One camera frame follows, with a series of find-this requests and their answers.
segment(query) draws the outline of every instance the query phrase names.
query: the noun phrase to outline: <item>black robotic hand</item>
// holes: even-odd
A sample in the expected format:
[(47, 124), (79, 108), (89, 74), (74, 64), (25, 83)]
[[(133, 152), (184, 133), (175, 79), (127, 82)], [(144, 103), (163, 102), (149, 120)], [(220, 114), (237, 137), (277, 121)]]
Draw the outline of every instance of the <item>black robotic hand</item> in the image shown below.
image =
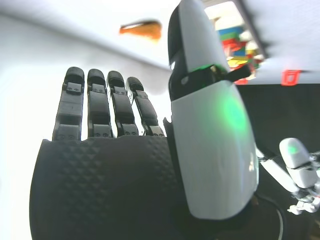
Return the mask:
[(100, 70), (89, 71), (88, 139), (81, 141), (84, 88), (84, 72), (69, 68), (52, 141), (42, 141), (34, 168), (33, 240), (209, 240), (230, 228), (189, 213), (178, 160), (138, 79), (125, 85), (119, 72), (105, 81)]

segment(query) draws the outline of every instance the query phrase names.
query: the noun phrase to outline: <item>white wall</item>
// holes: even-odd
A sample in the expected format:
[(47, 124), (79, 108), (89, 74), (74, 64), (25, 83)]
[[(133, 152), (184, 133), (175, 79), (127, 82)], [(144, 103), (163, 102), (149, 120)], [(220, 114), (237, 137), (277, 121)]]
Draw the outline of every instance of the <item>white wall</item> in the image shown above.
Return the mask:
[[(42, 139), (51, 140), (67, 69), (119, 71), (141, 80), (160, 122), (170, 72), (68, 35), (0, 15), (0, 239), (30, 240), (29, 192)], [(87, 99), (83, 136), (87, 138)]]

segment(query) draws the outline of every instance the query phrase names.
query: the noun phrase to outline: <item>orange brush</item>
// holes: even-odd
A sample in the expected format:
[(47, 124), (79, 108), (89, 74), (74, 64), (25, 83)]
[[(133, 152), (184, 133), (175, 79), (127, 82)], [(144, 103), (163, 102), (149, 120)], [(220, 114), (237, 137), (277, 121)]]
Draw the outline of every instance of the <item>orange brush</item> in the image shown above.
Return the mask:
[(121, 35), (132, 34), (136, 36), (141, 36), (157, 42), (161, 38), (161, 30), (162, 25), (159, 21), (144, 20), (122, 25), (120, 27), (119, 33)]

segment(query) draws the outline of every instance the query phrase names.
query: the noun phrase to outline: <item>cable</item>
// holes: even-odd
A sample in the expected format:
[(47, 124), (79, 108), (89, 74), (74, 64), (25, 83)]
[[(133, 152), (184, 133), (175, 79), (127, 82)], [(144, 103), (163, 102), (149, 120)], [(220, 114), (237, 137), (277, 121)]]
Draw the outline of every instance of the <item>cable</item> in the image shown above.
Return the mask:
[(279, 237), (278, 240), (286, 240), (286, 235), (287, 235), (287, 221), (286, 221), (286, 215), (282, 208), (271, 198), (265, 197), (265, 196), (260, 196), (257, 193), (254, 194), (259, 200), (263, 200), (265, 202), (268, 202), (272, 206), (276, 208), (276, 212), (279, 216), (280, 220), (280, 231), (279, 231)]

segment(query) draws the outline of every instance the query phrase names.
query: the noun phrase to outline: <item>black cable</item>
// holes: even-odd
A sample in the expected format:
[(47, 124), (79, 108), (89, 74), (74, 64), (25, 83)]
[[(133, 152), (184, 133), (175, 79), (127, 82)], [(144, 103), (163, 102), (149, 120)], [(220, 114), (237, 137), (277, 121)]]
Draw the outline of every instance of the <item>black cable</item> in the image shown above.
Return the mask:
[(283, 209), (271, 198), (266, 197), (266, 196), (261, 196), (257, 193), (254, 194), (256, 196), (256, 198), (258, 200), (262, 200), (265, 202), (268, 202), (269, 204), (271, 204), (272, 206), (274, 206), (279, 214), (279, 220), (280, 220), (280, 224), (282, 224), (282, 229), (280, 226), (280, 234), (279, 234), (279, 240), (286, 240), (287, 239), (287, 219), (286, 219), (286, 215), (285, 212), (283, 211)]

